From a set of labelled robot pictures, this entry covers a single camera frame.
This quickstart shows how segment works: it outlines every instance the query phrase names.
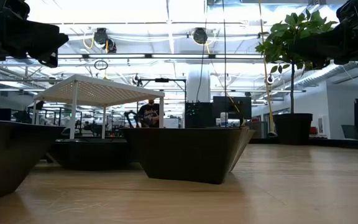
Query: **black planter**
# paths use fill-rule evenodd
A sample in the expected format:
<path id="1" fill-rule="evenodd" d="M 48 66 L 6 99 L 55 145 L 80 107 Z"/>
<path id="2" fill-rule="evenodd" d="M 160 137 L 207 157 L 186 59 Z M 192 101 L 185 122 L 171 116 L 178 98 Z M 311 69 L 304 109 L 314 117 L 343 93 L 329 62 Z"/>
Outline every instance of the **black planter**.
<path id="1" fill-rule="evenodd" d="M 131 149 L 125 139 L 61 139 L 49 154 L 65 169 L 111 170 L 131 162 Z"/>
<path id="2" fill-rule="evenodd" d="M 0 121 L 0 197 L 22 183 L 63 128 Z"/>
<path id="3" fill-rule="evenodd" d="M 254 131 L 242 129 L 123 129 L 150 178 L 221 184 Z"/>
<path id="4" fill-rule="evenodd" d="M 308 113 L 280 114 L 273 117 L 281 144 L 304 145 L 309 142 L 313 115 Z"/>

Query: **computer screen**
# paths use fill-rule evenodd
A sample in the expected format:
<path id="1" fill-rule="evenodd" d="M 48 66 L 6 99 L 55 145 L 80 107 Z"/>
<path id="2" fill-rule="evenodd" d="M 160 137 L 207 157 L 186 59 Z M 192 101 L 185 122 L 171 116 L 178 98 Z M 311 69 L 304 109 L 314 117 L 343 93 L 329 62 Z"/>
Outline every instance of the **computer screen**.
<path id="1" fill-rule="evenodd" d="M 220 118 L 222 112 L 229 113 L 229 119 L 239 119 L 241 116 L 244 119 L 252 119 L 252 101 L 251 97 L 232 97 L 234 104 L 232 104 L 229 97 L 214 96 L 213 98 L 213 116 Z"/>

